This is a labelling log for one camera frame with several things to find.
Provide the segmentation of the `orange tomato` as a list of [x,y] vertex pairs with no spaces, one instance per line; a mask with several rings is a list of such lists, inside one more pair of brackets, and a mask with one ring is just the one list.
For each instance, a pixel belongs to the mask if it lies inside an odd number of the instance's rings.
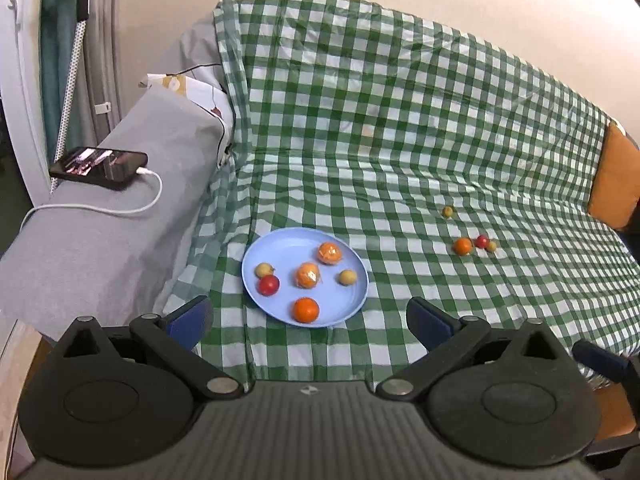
[[460,237],[454,242],[452,249],[458,256],[467,256],[474,249],[474,243],[467,237]]
[[314,322],[320,314],[320,307],[316,300],[302,297],[294,301],[292,315],[296,322],[309,324]]

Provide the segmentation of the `red cherry tomato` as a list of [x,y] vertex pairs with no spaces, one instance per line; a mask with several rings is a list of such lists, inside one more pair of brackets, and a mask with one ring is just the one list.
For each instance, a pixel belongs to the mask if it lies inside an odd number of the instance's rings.
[[480,234],[475,240],[475,246],[480,249],[486,249],[489,244],[489,237],[485,234]]
[[276,294],[280,288],[280,280],[272,274],[265,275],[257,284],[258,292],[265,297]]

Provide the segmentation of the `tan round fruit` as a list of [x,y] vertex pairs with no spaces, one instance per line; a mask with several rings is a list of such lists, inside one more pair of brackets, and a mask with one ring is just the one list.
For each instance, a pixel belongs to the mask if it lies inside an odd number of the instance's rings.
[[337,281],[343,286],[352,286],[358,281],[358,274],[354,270],[345,269],[338,274]]

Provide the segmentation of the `grey sofa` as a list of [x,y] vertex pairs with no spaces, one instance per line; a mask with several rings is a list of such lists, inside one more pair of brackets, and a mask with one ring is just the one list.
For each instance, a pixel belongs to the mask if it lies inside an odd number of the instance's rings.
[[[150,74],[227,93],[213,19],[196,22]],[[146,90],[102,144],[147,154],[150,174],[123,191],[61,183],[1,258],[2,316],[57,340],[81,315],[114,326],[163,311],[232,132],[183,96]]]

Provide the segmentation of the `wrapped orange fruit back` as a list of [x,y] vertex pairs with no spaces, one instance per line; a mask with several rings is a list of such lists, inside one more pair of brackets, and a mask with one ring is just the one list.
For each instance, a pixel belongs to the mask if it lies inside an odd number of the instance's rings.
[[340,246],[337,244],[332,242],[323,242],[318,247],[317,257],[320,262],[327,266],[335,266],[337,263],[342,261],[343,253]]

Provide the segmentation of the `wrapped orange fruit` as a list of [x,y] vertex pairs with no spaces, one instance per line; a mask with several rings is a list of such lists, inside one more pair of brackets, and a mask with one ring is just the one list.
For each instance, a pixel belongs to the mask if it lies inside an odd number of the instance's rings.
[[340,246],[337,244],[332,242],[323,242],[318,247],[317,257],[320,262],[327,266],[335,266],[337,263],[342,261],[343,253]]
[[295,271],[294,281],[299,288],[315,288],[321,281],[319,267],[310,261],[302,263]]

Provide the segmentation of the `wrapped orange fruit centre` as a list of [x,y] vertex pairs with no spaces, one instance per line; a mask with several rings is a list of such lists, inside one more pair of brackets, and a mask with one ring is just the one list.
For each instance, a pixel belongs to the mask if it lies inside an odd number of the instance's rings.
[[321,281],[319,267],[310,261],[302,263],[295,271],[294,281],[299,288],[315,288]]

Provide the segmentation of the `light blue plate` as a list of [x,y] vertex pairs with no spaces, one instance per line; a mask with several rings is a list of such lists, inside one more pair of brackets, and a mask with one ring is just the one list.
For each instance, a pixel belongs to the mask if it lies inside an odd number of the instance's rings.
[[358,313],[369,277],[346,243],[319,230],[285,228],[247,248],[242,282],[256,306],[278,321],[309,328],[330,327]]

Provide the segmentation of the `green white checkered cloth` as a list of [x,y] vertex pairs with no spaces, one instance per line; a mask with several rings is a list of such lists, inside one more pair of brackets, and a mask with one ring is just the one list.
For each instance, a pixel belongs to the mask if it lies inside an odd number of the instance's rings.
[[[603,110],[486,41],[375,3],[220,0],[211,18],[235,127],[170,298],[212,300],[206,361],[240,382],[375,384],[423,354],[414,296],[638,351],[638,262],[587,212]],[[248,246],[288,226],[362,258],[368,296],[348,321],[291,327],[247,297]]]

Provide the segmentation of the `orange cushion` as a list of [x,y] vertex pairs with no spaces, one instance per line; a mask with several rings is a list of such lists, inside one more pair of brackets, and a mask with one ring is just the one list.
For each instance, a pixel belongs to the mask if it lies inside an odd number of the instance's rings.
[[611,229],[623,231],[639,203],[639,149],[617,122],[606,128],[587,212]]

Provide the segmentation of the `black smartphone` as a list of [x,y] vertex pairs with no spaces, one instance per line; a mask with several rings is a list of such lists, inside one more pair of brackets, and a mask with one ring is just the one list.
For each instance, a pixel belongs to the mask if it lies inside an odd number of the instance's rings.
[[142,152],[81,146],[63,155],[49,169],[52,178],[121,191],[148,163]]

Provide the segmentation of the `white patterned pillow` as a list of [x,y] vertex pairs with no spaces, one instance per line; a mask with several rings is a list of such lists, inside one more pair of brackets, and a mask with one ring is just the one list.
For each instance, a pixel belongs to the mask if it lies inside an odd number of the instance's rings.
[[234,126],[232,107],[227,96],[216,84],[201,81],[183,74],[147,74],[140,82],[142,88],[163,87],[178,96],[183,96],[201,107],[209,115],[218,118],[227,132]]

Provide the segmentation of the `grey curtain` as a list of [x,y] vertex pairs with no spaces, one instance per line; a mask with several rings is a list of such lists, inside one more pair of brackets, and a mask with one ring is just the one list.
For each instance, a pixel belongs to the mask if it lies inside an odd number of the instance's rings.
[[[41,0],[40,88],[46,147],[52,157],[58,140],[62,108],[77,25],[80,0]],[[101,142],[125,115],[119,88],[117,47],[118,0],[85,0],[88,22],[79,55],[70,108],[66,146]]]

